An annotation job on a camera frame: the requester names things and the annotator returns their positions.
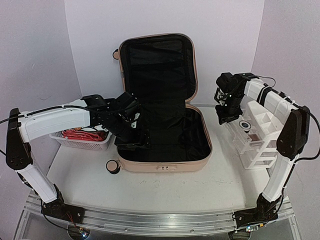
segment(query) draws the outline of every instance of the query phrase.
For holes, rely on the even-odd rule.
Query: white wall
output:
[[[199,92],[212,104],[222,72],[252,68],[264,0],[65,0],[75,68],[82,95],[123,92],[112,53],[126,39],[183,33],[195,45]]]
[[[0,120],[12,108],[31,111],[81,96],[72,57],[63,0],[0,2]],[[6,150],[7,124],[0,125]],[[46,172],[59,144],[49,137],[31,143]],[[30,189],[0,154],[0,238],[13,238]]]
[[[318,0],[266,0],[252,72],[275,77],[275,89],[308,106],[320,120],[319,16]],[[303,155],[314,156],[318,149],[319,133],[312,123]],[[299,163],[288,183],[304,240],[320,236],[319,182],[320,159]]]

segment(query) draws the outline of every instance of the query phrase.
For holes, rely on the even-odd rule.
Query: white basket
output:
[[[104,141],[66,139],[63,137],[63,134],[60,131],[52,133],[49,136],[50,138],[57,140],[62,146],[96,151],[105,151],[109,147],[111,135],[112,134],[108,132],[108,136]]]

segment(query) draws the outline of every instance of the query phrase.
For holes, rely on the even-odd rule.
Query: open suitcase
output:
[[[118,149],[120,165],[132,172],[191,172],[202,169],[212,144],[197,94],[195,50],[183,34],[162,34],[124,41],[113,53],[124,90],[141,104],[150,149]]]

